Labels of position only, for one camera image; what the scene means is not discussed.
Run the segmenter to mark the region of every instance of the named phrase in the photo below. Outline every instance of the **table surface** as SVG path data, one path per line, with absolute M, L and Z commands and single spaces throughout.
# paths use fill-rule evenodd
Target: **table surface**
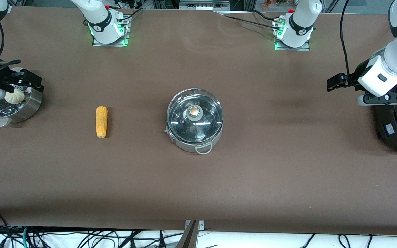
M 2 58 L 45 91 L 34 116 L 0 128 L 0 212 L 15 225 L 397 234 L 397 152 L 358 92 L 326 91 L 345 71 L 339 19 L 320 15 L 311 51 L 292 52 L 211 11 L 145 10 L 128 47 L 100 48 L 76 8 L 14 7 Z M 386 15 L 347 15 L 344 28 L 352 69 L 392 40 Z M 205 156 L 164 133 L 171 98 L 191 87 L 223 106 Z

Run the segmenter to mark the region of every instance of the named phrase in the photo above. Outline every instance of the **white floor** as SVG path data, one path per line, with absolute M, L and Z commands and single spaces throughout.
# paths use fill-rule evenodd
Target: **white floor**
M 170 234 L 177 234 L 181 231 L 164 231 L 164 236 Z M 127 236 L 131 232 L 118 232 L 119 236 Z M 71 235 L 47 235 L 43 240 L 51 248 L 76 248 L 82 239 L 86 237 L 85 234 L 71 234 Z M 159 231 L 145 231 L 136 237 L 151 237 L 158 239 Z M 165 239 L 165 243 L 175 243 L 180 239 L 181 235 Z M 307 242 L 310 234 L 259 234 L 247 232 L 200 232 L 197 248 L 209 248 L 214 245 L 215 248 L 301 248 Z M 351 248 L 366 248 L 369 236 L 364 235 L 347 235 Z M 152 240 L 136 240 L 137 248 L 142 248 Z M 16 248 L 23 248 L 19 243 L 15 243 Z M 93 246 L 93 240 L 90 245 L 85 245 L 84 248 Z M 113 240 L 102 240 L 96 247 L 98 248 L 114 248 L 118 246 L 116 238 Z M 8 240 L 5 243 L 5 248 L 11 248 L 11 243 Z M 308 248 L 341 248 L 338 242 L 338 235 L 332 234 L 317 234 L 310 242 Z M 370 248 L 397 248 L 397 237 L 389 236 L 373 236 Z

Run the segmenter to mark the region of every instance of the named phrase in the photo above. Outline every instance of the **glass lid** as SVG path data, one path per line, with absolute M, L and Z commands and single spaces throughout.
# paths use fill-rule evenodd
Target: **glass lid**
M 223 125 L 222 106 L 208 91 L 187 89 L 172 99 L 167 124 L 176 138 L 187 143 L 200 143 L 220 132 Z

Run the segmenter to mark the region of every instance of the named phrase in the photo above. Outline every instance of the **pot handle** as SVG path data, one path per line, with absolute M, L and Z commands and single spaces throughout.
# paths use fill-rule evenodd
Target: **pot handle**
M 205 147 L 208 147 L 209 146 L 209 150 L 208 151 L 206 151 L 206 152 L 199 152 L 199 149 L 202 149 L 202 148 L 205 148 Z M 195 149 L 195 151 L 198 153 L 198 154 L 200 154 L 200 155 L 206 155 L 206 154 L 208 154 L 208 153 L 210 153 L 211 152 L 211 150 L 212 150 L 212 143 L 209 143 L 208 145 L 205 145 L 205 146 L 202 146 L 202 147 L 194 147 L 194 149 Z

